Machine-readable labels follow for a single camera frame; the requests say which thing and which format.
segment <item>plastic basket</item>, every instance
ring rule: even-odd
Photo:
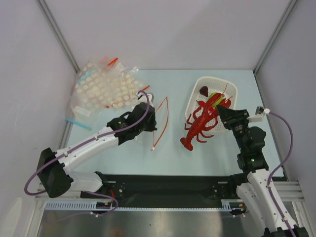
[[[209,95],[213,92],[223,93],[223,91],[225,90],[224,95],[226,99],[232,96],[231,98],[232,104],[229,108],[230,109],[235,108],[237,96],[238,96],[238,90],[237,90],[237,87],[233,83],[227,80],[220,79],[220,78],[201,77],[200,79],[197,80],[193,88],[193,91],[191,93],[191,96],[187,105],[187,109],[186,109],[186,119],[188,119],[189,115],[192,114],[199,107],[197,101],[200,101],[200,100],[204,102],[207,101],[207,97],[201,95],[199,92],[202,86],[208,87]],[[202,114],[202,111],[203,109],[197,113],[197,116],[200,116]],[[218,121],[219,122],[216,125],[216,127],[214,127],[210,131],[204,131],[203,133],[207,135],[211,135],[211,134],[216,135],[216,134],[220,134],[227,131],[227,129],[223,126],[223,123],[221,122],[219,117],[218,117]],[[192,116],[190,118],[190,122],[194,122],[194,119]],[[209,127],[214,124],[215,124],[215,120],[213,119],[210,122],[208,122],[206,126]]]

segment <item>red lobster toy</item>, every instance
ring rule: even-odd
[[[216,103],[216,101],[218,101],[219,99],[221,99],[221,97],[223,96],[224,93],[216,93],[214,94],[211,98],[209,98],[209,100],[205,103],[204,106],[199,106],[193,113],[193,118],[194,118],[194,122],[191,123],[190,122],[190,118],[191,118],[191,114],[187,120],[187,124],[190,124],[191,127],[187,127],[186,124],[184,124],[184,129],[188,130],[188,134],[187,137],[183,137],[180,139],[180,142],[182,143],[182,145],[187,148],[189,151],[193,150],[193,145],[191,144],[192,139],[197,136],[197,141],[201,142],[201,143],[205,143],[206,141],[201,141],[199,139],[199,134],[202,135],[202,137],[204,138],[211,138],[214,135],[210,135],[210,136],[206,136],[203,134],[202,131],[209,131],[211,129],[213,129],[214,127],[216,127],[216,125],[218,124],[218,110],[217,108],[213,108],[213,105]],[[231,100],[230,98],[225,100],[223,99],[219,105],[224,106],[226,108],[228,108],[231,105]],[[203,108],[203,112],[202,114],[197,117],[197,112],[199,112],[201,109]],[[210,126],[210,127],[206,127],[206,124],[208,122],[210,122],[212,119],[215,119],[215,124]]]

